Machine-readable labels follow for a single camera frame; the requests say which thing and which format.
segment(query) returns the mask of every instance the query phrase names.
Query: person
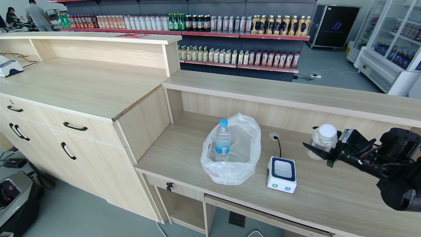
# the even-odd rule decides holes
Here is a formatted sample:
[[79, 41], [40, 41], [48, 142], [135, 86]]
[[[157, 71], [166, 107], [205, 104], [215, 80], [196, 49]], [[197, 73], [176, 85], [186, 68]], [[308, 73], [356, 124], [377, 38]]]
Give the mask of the person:
[[34, 21], [39, 31], [53, 31], [50, 25], [50, 17], [48, 17], [42, 7], [37, 6], [35, 0], [29, 0], [26, 12], [27, 18]]
[[6, 13], [6, 22], [11, 25], [14, 26], [15, 22], [19, 22], [20, 18], [16, 16], [15, 14], [15, 9], [12, 7], [9, 7], [7, 9], [7, 13]]

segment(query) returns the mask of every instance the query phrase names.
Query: white plastic bag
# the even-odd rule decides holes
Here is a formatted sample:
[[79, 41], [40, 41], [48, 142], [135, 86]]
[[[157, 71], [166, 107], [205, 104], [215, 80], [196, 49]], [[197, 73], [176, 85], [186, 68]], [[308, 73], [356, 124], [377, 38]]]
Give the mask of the white plastic bag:
[[215, 183], [239, 185], [256, 170], [260, 158], [260, 127], [246, 115], [236, 114], [228, 119], [231, 130], [231, 146], [226, 162], [215, 162], [215, 133], [219, 124], [210, 132], [203, 143], [200, 162], [203, 169]]

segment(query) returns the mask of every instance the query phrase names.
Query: robotic hand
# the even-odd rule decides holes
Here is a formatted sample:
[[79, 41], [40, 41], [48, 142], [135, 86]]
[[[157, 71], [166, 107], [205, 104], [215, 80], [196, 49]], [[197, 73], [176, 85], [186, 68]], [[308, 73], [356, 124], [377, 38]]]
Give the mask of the robotic hand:
[[401, 128], [384, 133], [380, 142], [368, 141], [357, 130], [338, 131], [336, 147], [329, 152], [303, 143], [333, 168], [342, 160], [355, 168], [379, 178], [377, 187], [383, 201], [399, 211], [421, 211], [421, 159], [411, 157], [421, 144], [421, 136]]

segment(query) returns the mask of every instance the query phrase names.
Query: gray floor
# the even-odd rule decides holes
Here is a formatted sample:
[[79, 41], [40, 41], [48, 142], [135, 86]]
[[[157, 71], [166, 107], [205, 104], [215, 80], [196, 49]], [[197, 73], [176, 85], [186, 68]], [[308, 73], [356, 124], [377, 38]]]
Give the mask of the gray floor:
[[311, 49], [304, 44], [301, 54], [298, 63], [300, 74], [319, 74], [322, 78], [312, 81], [299, 78], [293, 82], [383, 93], [370, 79], [362, 73], [357, 73], [358, 69], [346, 59], [345, 50], [332, 51], [330, 48], [316, 47]]
[[[11, 158], [23, 157], [21, 153]], [[31, 171], [26, 164], [22, 170]], [[3, 179], [18, 172], [0, 167]], [[229, 211], [218, 209], [210, 233], [211, 237], [246, 237], [258, 229], [265, 237], [283, 237], [283, 230], [260, 221], [246, 218], [245, 228], [228, 224]], [[204, 237], [203, 234], [178, 224], [160, 224], [168, 237]], [[57, 180], [53, 190], [42, 199], [37, 221], [23, 237], [163, 237], [155, 222], [123, 210], [95, 195]]]

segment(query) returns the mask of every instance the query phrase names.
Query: checkout counter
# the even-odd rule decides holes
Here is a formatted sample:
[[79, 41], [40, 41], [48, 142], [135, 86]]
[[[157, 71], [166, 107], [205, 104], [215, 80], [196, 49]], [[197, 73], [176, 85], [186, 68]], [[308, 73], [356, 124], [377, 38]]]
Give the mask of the checkout counter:
[[[393, 127], [419, 132], [419, 100], [184, 71], [177, 52], [181, 36], [119, 35], [0, 36], [1, 52], [38, 61], [0, 79], [0, 128], [40, 169], [110, 204], [206, 236], [216, 207], [283, 228], [286, 236], [421, 233], [420, 214], [386, 206], [376, 178], [345, 163], [328, 168], [302, 145], [313, 126], [325, 123], [357, 129], [368, 139]], [[202, 168], [202, 144], [221, 117], [238, 112], [261, 126], [261, 157], [243, 184], [219, 185]], [[30, 145], [17, 139], [9, 122], [37, 139]], [[282, 157], [296, 163], [293, 194], [266, 186], [267, 163], [279, 152], [270, 132], [280, 135]]]

